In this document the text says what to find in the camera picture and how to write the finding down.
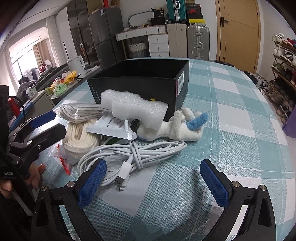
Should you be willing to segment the person's left hand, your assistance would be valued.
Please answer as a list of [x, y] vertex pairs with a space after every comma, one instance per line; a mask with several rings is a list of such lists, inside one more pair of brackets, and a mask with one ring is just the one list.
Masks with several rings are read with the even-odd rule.
[[[29, 168], [30, 177], [29, 179], [25, 180], [25, 183], [27, 185], [31, 185], [34, 188], [38, 188], [40, 183], [40, 176], [45, 171], [45, 169], [46, 169], [45, 164], [36, 166], [35, 164], [32, 163]], [[1, 194], [4, 197], [8, 199], [12, 198], [13, 197], [11, 193], [12, 189], [13, 189], [13, 186], [12, 186], [11, 180], [1, 179]]]

